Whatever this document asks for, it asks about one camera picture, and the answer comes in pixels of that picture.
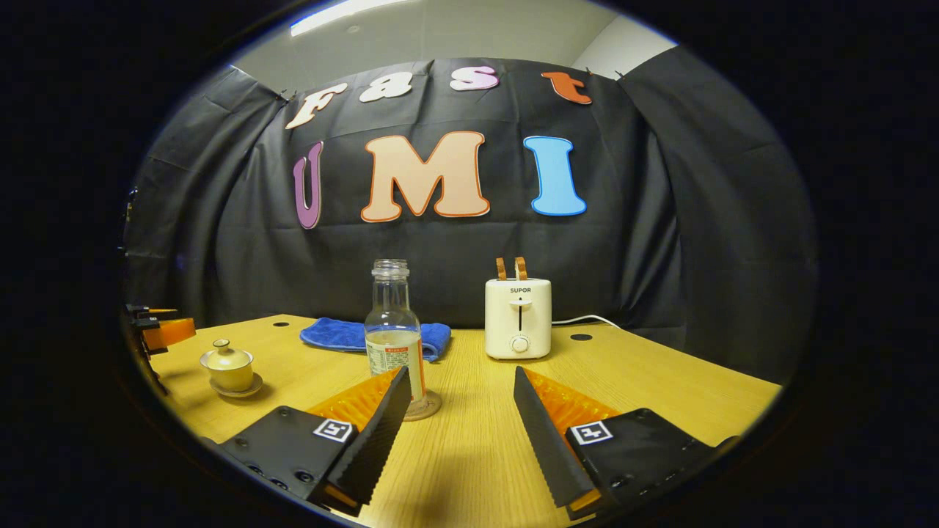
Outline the blue folded towel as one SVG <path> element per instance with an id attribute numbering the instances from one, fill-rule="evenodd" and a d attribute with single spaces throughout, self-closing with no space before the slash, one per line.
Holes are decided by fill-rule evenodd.
<path id="1" fill-rule="evenodd" d="M 423 360 L 429 363 L 439 361 L 450 343 L 450 327 L 440 323 L 422 323 L 420 334 Z M 319 318 L 299 332 L 299 339 L 306 345 L 323 350 L 366 352 L 365 325 L 362 322 Z"/>

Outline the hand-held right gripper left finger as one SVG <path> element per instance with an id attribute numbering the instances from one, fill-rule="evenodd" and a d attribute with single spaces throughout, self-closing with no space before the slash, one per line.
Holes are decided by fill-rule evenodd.
<path id="1" fill-rule="evenodd" d="M 279 406 L 220 444 L 220 455 L 296 498 L 356 517 L 371 502 L 412 401 L 392 369 L 309 408 Z"/>

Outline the round cork coaster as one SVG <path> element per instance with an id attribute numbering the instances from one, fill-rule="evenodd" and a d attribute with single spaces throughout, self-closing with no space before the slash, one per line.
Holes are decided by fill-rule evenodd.
<path id="1" fill-rule="evenodd" d="M 403 416 L 405 422 L 413 422 L 432 417 L 442 407 L 442 398 L 432 390 L 427 390 L 422 398 L 409 402 Z"/>

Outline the clear glass water bottle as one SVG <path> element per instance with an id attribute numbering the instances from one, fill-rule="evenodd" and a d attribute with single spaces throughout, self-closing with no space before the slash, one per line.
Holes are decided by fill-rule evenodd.
<path id="1" fill-rule="evenodd" d="M 405 260 L 375 260 L 372 309 L 363 323 L 366 356 L 371 375 L 408 368 L 410 404 L 406 420 L 427 414 L 420 322 L 409 303 L 409 267 Z"/>

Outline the cream teacup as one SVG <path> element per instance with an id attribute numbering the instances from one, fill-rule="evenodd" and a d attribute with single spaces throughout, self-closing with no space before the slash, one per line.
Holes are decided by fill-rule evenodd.
<path id="1" fill-rule="evenodd" d="M 251 363 L 231 368 L 207 368 L 209 386 L 217 392 L 245 393 L 254 386 L 255 372 Z"/>

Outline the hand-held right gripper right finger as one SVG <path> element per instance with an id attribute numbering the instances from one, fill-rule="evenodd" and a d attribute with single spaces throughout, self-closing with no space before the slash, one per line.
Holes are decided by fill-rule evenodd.
<path id="1" fill-rule="evenodd" d="M 650 408 L 620 412 L 525 367 L 514 404 L 554 505 L 572 521 L 642 507 L 738 442 L 705 444 Z"/>

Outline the cream toaster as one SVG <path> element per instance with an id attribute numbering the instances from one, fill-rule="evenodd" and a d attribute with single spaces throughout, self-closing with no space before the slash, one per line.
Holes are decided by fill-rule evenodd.
<path id="1" fill-rule="evenodd" d="M 490 279 L 484 285 L 484 351 L 500 360 L 540 359 L 551 351 L 552 284 Z"/>

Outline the cream teacup lid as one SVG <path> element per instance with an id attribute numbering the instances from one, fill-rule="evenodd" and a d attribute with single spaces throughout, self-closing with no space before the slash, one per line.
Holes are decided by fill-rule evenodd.
<path id="1" fill-rule="evenodd" d="M 254 357 L 248 351 L 233 348 L 228 339 L 216 339 L 212 349 L 199 358 L 199 364 L 215 372 L 227 372 L 251 367 Z"/>

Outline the cream saucer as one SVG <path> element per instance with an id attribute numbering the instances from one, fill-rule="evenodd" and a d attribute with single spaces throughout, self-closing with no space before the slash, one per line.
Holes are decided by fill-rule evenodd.
<path id="1" fill-rule="evenodd" d="M 231 397 L 231 398 L 245 398 L 251 397 L 254 394 L 257 394 L 263 388 L 264 381 L 261 374 L 255 373 L 252 374 L 252 383 L 249 387 L 242 391 L 232 391 L 225 388 L 222 388 L 213 378 L 209 378 L 209 386 L 216 393 L 220 394 L 222 397 Z"/>

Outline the black backdrop cloth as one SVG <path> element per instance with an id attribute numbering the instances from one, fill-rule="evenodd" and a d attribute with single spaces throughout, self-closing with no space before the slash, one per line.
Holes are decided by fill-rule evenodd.
<path id="1" fill-rule="evenodd" d="M 818 251 L 791 155 L 683 48 L 620 80 L 521 59 L 436 58 L 284 100 L 225 67 L 132 183 L 127 304 L 198 327 L 361 321 L 379 258 L 408 261 L 423 322 L 480 328 L 495 260 L 601 315 L 781 384 L 811 327 Z"/>

